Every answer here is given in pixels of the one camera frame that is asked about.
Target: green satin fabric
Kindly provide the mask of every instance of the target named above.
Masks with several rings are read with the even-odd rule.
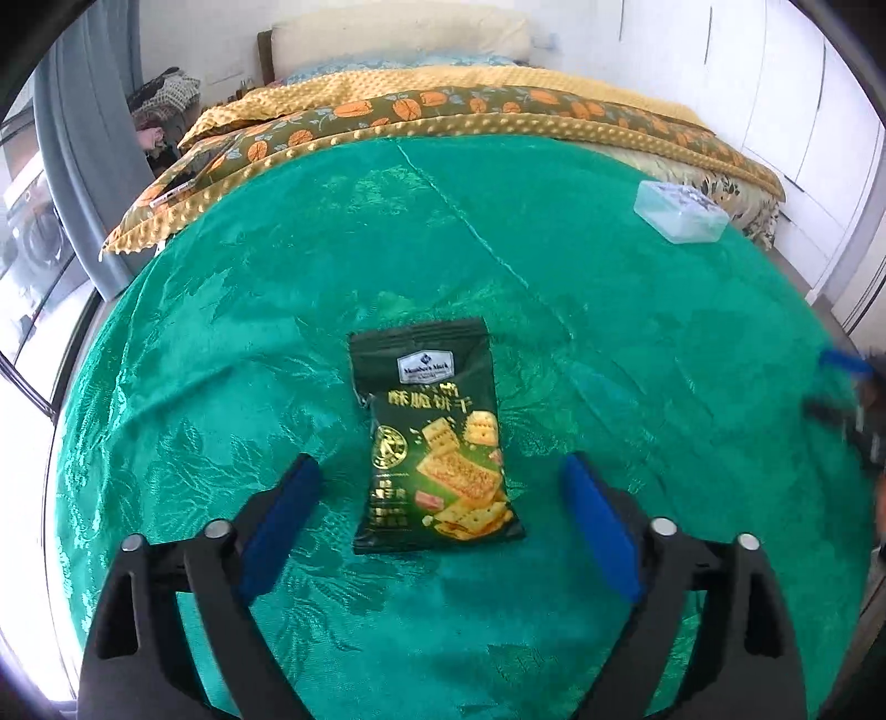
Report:
[[[556,490],[586,450],[610,483],[687,532],[762,538],[827,694],[867,571],[867,487],[804,393],[827,343],[731,228],[672,246],[633,213],[642,175],[529,137],[378,140],[256,178],[173,239],[127,290],[66,408],[58,543],[81,637],[118,542],[231,517],[301,452],[326,486],[253,614],[318,720],[554,720],[593,682],[628,607]],[[525,540],[361,556],[368,421],[346,336],[483,316]],[[192,598],[210,698],[232,709]],[[697,626],[690,598],[656,704]]]

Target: green cracker bag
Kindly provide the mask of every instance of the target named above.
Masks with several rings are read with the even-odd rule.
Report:
[[[372,483],[354,552],[523,537],[504,485],[483,319],[355,334],[350,352],[372,417]]]

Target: clear plastic box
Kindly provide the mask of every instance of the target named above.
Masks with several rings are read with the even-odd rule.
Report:
[[[669,242],[717,242],[728,213],[691,185],[643,180],[633,211]]]

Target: white wardrobe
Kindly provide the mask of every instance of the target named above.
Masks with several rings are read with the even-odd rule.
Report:
[[[883,140],[836,50],[789,0],[595,0],[591,12],[584,59],[563,69],[681,102],[774,170],[787,195],[775,246],[813,301],[858,222]]]

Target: blue-gray curtain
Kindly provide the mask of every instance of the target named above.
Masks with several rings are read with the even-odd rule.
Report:
[[[138,0],[98,0],[37,66],[34,115],[46,178],[74,251],[106,300],[120,294],[147,252],[98,251],[153,173],[126,96],[142,84]]]

